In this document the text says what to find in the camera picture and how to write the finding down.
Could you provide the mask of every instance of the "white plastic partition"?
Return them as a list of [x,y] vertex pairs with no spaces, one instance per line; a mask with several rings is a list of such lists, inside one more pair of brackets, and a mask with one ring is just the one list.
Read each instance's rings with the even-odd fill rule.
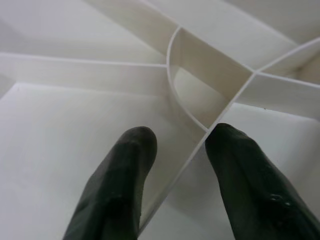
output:
[[181,239],[171,221],[184,240],[232,239],[201,148],[221,121],[320,216],[319,39],[298,46],[220,0],[41,1],[0,3],[1,239],[61,239],[88,177],[136,126],[158,140],[141,229],[161,206],[141,240]]

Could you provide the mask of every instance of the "black rubber glove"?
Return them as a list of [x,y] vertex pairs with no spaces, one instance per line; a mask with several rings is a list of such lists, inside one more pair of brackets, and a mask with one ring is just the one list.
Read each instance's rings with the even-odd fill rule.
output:
[[205,141],[236,240],[320,240],[320,224],[258,144],[220,123]]
[[137,239],[144,182],[156,154],[149,128],[126,131],[88,180],[63,239]]

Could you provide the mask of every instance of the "white plastic tray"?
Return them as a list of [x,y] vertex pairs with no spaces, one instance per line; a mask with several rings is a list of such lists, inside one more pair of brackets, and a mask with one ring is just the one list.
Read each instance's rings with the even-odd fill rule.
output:
[[220,121],[281,160],[319,216],[320,24],[305,23],[320,17],[305,14],[293,32],[246,4],[251,15],[220,0],[150,2],[0,3],[1,239],[62,238],[87,179],[136,126],[158,139],[141,229],[185,171],[141,239],[188,239],[170,235],[171,221],[192,239],[193,224],[211,239],[232,236],[203,149],[190,164]]

